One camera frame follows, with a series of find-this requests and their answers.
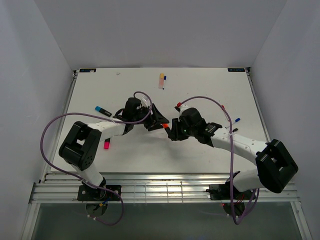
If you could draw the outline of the orange black highlighter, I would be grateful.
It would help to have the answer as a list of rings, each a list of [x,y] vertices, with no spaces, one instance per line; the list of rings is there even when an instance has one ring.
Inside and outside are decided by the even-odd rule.
[[[167,132],[167,134],[171,133],[171,129],[167,123],[162,124],[164,130]]]

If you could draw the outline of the pale orange yellow highlighter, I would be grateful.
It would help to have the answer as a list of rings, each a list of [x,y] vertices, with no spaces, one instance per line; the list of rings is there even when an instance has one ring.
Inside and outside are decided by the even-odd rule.
[[[158,88],[163,89],[164,87],[164,82],[165,82],[165,75],[164,73],[160,73],[159,75],[159,82],[158,82]]]

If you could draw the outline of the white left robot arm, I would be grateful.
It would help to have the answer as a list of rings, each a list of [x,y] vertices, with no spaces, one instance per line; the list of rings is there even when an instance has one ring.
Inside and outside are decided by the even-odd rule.
[[[153,103],[147,105],[145,100],[135,97],[130,97],[125,107],[118,110],[113,118],[115,121],[90,124],[75,122],[58,151],[59,156],[90,185],[88,193],[95,200],[106,195],[106,181],[94,164],[99,144],[106,139],[127,134],[133,129],[133,122],[143,125],[149,132],[162,129],[163,124],[169,123]]]

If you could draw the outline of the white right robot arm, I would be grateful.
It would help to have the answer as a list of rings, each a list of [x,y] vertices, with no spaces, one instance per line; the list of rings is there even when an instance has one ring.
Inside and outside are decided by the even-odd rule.
[[[169,139],[183,141],[193,137],[201,144],[229,151],[255,165],[255,169],[234,172],[232,179],[226,181],[225,191],[230,198],[237,199],[245,191],[260,188],[279,194],[298,172],[298,165],[280,140],[265,142],[231,134],[218,123],[206,122],[194,107],[182,104],[175,109],[179,115],[167,131]]]

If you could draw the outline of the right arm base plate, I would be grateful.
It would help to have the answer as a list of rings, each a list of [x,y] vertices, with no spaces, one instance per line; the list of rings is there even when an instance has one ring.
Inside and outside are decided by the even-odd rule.
[[[246,191],[238,191],[233,186],[233,199],[234,200],[250,200],[253,196],[253,200],[256,199],[256,194],[253,193],[251,190]],[[209,198],[211,200],[230,200],[230,184],[210,184],[209,187],[205,190],[209,193]]]

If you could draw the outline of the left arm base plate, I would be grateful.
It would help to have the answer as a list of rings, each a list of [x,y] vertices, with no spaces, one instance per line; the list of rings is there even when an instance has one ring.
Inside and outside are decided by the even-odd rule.
[[[82,202],[92,202],[92,201],[119,201],[120,198],[115,194],[97,189],[92,188],[88,185],[81,185],[78,189],[77,198],[78,201]]]

